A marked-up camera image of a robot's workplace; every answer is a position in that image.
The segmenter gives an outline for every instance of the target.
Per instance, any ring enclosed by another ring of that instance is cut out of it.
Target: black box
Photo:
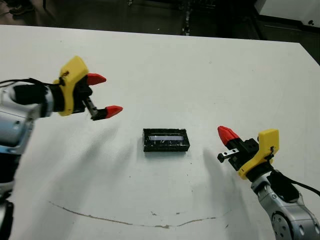
[[[186,152],[190,143],[185,129],[144,128],[144,152]]]

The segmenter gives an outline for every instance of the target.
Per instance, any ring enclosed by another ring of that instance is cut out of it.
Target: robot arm
[[[85,108],[93,121],[110,118],[122,111],[120,106],[97,109],[89,86],[105,82],[103,76],[89,73],[78,56],[62,67],[54,84],[29,78],[0,83],[0,239],[7,240],[13,222],[13,203],[6,199],[14,187],[14,176],[31,136],[34,121],[82,113]]]
[[[320,192],[284,176],[271,166],[279,150],[279,131],[269,129],[259,133],[259,144],[253,139],[242,141],[231,129],[220,126],[219,136],[229,149],[219,153],[221,163],[228,159],[243,179],[249,179],[251,189],[267,212],[277,240],[320,240],[319,223],[304,204],[298,184]]]

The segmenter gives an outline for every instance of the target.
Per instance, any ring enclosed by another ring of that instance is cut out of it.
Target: brown stain
[[[216,219],[216,217],[206,217],[206,218],[201,218],[201,219],[195,219],[195,220],[191,220],[191,221],[187,221],[185,223],[182,223],[180,225],[177,225],[177,227],[181,227],[183,225],[186,225],[186,224],[190,224],[190,223],[194,223],[194,222],[200,222],[200,221],[203,221],[203,220],[208,220],[208,219]]]
[[[125,222],[125,221],[118,221],[118,220],[113,220],[113,219],[109,219],[109,218],[105,218],[105,217],[99,217],[99,216],[92,216],[90,214],[83,214],[83,213],[80,213],[80,212],[76,212],[76,211],[72,211],[64,206],[60,206],[58,204],[55,204],[53,203],[52,201],[48,201],[49,203],[51,203],[53,206],[57,207],[57,208],[60,208],[62,210],[65,210],[69,213],[72,213],[72,214],[75,214],[75,215],[78,215],[78,216],[82,216],[82,217],[87,217],[87,218],[91,218],[91,219],[97,219],[97,220],[103,220],[103,221],[108,221],[108,222],[112,222],[112,223],[116,223],[116,224],[124,224],[124,225],[131,225],[131,226],[136,226],[136,227],[146,227],[146,228],[162,228],[162,229],[170,229],[171,227],[173,228],[179,228],[179,227],[182,227],[184,225],[187,225],[187,224],[191,224],[191,223],[195,223],[195,222],[200,222],[200,221],[204,221],[204,220],[212,220],[212,219],[216,219],[215,216],[213,217],[206,217],[206,218],[201,218],[201,219],[195,219],[195,220],[191,220],[191,221],[187,221],[187,222],[184,222],[182,224],[179,224],[179,225],[144,225],[144,224],[133,224],[133,223],[130,223],[130,222]],[[231,212],[231,210],[227,211],[225,214],[223,214],[221,217],[225,216],[226,214],[228,214],[229,212]]]
[[[154,227],[154,228],[162,228],[162,229],[169,229],[170,227],[173,227],[171,225],[155,225],[155,226],[151,226],[151,227]]]

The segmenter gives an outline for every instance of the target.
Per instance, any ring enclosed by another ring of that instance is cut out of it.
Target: table surface
[[[271,240],[217,126],[243,140],[277,128],[274,166],[319,188],[320,67],[298,43],[0,26],[1,80],[51,83],[73,56],[107,77],[99,107],[36,121],[16,174],[11,240]],[[185,128],[186,153],[144,153],[143,128]],[[320,218],[318,198],[299,188]]]

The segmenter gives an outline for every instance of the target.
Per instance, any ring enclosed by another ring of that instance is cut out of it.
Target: black cable
[[[271,166],[270,160],[274,157],[273,152],[274,152],[274,148],[271,147],[270,155],[265,157],[265,159],[267,160],[267,162],[269,163],[270,166]],[[315,189],[315,188],[313,188],[311,186],[305,185],[305,184],[303,184],[301,182],[298,182],[298,181],[290,179],[289,177],[283,175],[281,172],[276,171],[272,166],[271,166],[271,172],[274,173],[274,174],[282,175],[282,177],[285,180],[287,180],[288,182],[290,182],[291,184],[296,184],[296,185],[298,185],[298,186],[300,186],[302,188],[308,189],[309,191],[314,192],[315,194],[317,194],[320,197],[320,191],[319,190],[317,190],[317,189]]]
[[[300,187],[303,187],[303,188],[305,188],[305,189],[308,189],[309,191],[314,192],[315,194],[317,194],[317,195],[320,197],[320,191],[318,191],[317,189],[315,189],[315,188],[313,188],[313,187],[311,187],[311,186],[305,185],[305,184],[303,184],[303,183],[301,183],[301,182],[292,180],[292,179],[288,178],[288,177],[285,176],[285,175],[283,175],[283,177],[284,177],[287,181],[289,181],[290,183],[296,184],[296,185],[299,185]]]

